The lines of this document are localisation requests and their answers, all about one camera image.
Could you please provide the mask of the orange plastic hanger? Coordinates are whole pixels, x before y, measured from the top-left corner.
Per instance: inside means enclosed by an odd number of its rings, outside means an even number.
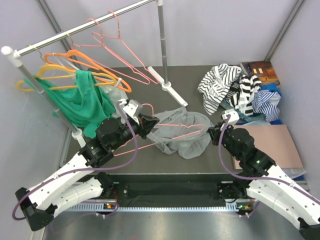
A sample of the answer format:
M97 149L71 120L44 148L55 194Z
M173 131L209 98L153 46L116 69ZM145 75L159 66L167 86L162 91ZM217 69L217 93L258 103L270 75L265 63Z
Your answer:
M118 77L117 75L115 75L114 73L112 73L111 71L105 69L104 67L100 66L99 64L97 64L95 61L93 61L90 57L88 57L87 55L85 55L84 53L82 53L81 51L73 48L71 50L68 50L66 53L46 53L44 55L44 60L46 63L48 64L53 64L53 62L49 61L48 58L49 57L62 57L65 58L66 60L70 61L70 62L74 62L77 63L79 65L83 65L89 68L92 68L94 70L97 70L98 73L105 73L108 76L111 76L112 80L115 80L115 83L120 80L120 83L124 85L123 86L118 86L117 88L119 88L120 90L123 90L127 93L131 93L132 92L132 88L130 87L130 85L123 80L122 78Z

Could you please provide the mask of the blue white striped shirt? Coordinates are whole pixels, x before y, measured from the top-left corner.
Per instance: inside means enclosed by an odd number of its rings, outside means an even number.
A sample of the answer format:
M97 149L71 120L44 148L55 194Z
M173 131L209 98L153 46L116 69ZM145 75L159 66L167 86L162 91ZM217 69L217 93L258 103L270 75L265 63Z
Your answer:
M266 122L273 122L280 114L278 108L280 100L281 95L276 91L259 90L254 94L252 101L253 112L255 114L263 114Z

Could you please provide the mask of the pink cardboard sheet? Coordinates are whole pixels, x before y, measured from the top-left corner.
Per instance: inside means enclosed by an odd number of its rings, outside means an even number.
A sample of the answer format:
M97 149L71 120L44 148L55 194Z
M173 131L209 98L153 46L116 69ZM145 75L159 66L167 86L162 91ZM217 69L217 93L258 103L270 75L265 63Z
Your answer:
M296 174L303 164L286 125L236 125L254 138L256 148L271 157L281 168Z

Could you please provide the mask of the blue garment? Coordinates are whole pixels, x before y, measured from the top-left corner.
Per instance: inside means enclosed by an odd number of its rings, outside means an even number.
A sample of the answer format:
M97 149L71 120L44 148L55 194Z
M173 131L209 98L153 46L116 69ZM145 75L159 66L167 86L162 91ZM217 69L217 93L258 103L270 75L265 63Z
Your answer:
M262 85L260 87L261 90L266 90L266 91L269 91L269 92L277 92L280 96L282 96L282 93L280 91L280 89L277 87L277 84L275 82L273 83L269 83L269 84L266 84L266 85Z

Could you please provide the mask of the black white striped shirt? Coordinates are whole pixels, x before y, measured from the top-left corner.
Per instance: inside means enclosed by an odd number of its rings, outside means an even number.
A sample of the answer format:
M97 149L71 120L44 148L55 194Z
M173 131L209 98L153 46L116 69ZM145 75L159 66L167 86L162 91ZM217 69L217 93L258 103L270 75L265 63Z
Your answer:
M204 75L197 86L197 91L202 94L203 107L210 116L218 110L232 83L241 75L242 69L239 66L227 63L213 66Z

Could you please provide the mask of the green tank top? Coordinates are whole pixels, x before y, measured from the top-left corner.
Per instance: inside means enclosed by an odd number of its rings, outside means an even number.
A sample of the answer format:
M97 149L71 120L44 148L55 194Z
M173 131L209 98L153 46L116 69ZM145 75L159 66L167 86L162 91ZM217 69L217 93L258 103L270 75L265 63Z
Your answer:
M55 86L47 80L37 78L50 99L75 126L82 128L87 138L96 137L96 129L103 120L111 118L116 107L109 96L100 88L90 71L77 70L76 88L52 90Z

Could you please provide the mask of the grey tank top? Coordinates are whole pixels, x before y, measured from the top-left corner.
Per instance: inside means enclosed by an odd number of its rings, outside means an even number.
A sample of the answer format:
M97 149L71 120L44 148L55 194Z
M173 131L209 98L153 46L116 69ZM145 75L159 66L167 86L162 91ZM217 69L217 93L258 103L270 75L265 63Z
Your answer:
M155 114L159 119L147 138L163 153L178 153L184 159L192 159L204 153L211 141L208 129L214 124L199 112L180 107Z

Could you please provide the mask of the bold black white striped garment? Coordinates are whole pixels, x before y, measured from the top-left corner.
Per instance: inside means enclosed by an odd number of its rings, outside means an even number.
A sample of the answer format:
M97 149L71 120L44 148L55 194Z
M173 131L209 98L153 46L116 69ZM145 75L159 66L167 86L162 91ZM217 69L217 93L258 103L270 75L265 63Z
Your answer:
M252 102L255 93L261 89L261 84L256 75L242 75L239 80L230 85L224 100L243 115L252 116L254 114Z

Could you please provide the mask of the book with dark cover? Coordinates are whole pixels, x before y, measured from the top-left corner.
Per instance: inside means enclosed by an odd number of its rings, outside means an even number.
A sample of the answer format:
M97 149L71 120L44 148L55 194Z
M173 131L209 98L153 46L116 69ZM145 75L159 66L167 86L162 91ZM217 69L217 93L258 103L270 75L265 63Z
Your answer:
M262 84L280 85L280 81L270 61L241 62L240 67L247 76L257 76Z

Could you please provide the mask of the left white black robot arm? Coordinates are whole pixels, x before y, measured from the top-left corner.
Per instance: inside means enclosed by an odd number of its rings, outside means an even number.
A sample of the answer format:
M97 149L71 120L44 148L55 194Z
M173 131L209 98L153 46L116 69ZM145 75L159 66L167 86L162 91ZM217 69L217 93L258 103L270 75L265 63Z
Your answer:
M16 191L18 205L30 229L35 232L47 226L65 210L92 198L109 198L113 181L100 168L110 161L113 151L136 140L145 139L160 120L139 114L120 123L106 118L96 129L95 138L88 141L63 167L43 182Z

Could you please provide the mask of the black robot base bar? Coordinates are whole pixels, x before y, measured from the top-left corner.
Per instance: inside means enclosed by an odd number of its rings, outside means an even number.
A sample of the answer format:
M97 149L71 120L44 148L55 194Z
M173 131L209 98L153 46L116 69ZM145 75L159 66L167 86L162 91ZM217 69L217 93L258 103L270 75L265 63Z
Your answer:
M246 197L226 173L110 174L121 207L217 207Z

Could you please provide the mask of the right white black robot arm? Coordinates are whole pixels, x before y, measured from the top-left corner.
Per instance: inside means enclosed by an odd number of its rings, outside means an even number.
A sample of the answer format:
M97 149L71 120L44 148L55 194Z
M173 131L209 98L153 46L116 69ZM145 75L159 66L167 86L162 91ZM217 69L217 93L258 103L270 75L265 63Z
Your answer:
M242 168L231 173L230 185L239 198L252 198L287 219L305 240L320 238L320 201L291 179L266 153L255 147L255 140L244 128L227 121L207 130L213 145L225 148Z

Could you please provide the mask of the white garment on hanger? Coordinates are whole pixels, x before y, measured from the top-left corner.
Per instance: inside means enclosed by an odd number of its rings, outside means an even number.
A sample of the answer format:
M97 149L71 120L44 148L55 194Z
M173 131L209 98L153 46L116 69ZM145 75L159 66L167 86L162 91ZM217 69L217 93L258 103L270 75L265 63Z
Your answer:
M54 58L56 59L56 61L62 65L63 67L66 67L66 65L64 65L59 59L58 59L58 54L57 53L53 53ZM80 70L78 67L76 67L70 60L67 60L66 58L62 58L62 60L64 62L66 62L67 65L69 65L71 67L71 69L75 69L75 70ZM112 85L104 85L101 86L100 88L108 95L108 97L110 98L110 100L112 101L112 103L114 105L116 105L116 103L120 100L127 100L128 96L126 95L126 93L123 90L120 90L118 87L122 87L122 84L120 83L120 80L117 81L115 86ZM117 110L116 108L116 112L112 114L113 117L115 118L120 118L120 112L119 110Z

